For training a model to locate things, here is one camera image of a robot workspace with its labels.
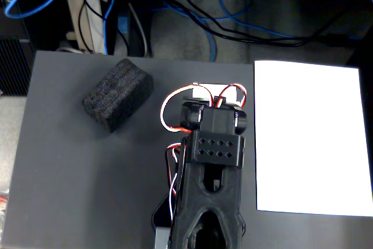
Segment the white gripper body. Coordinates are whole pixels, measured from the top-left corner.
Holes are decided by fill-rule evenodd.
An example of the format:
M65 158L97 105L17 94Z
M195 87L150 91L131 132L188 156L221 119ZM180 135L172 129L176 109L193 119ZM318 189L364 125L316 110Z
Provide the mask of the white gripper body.
M195 99L214 99L213 104L221 107L223 104L231 104L243 107L247 99L247 90L243 85L232 83L229 85L215 83L193 83L185 86L187 90L192 90L192 97Z

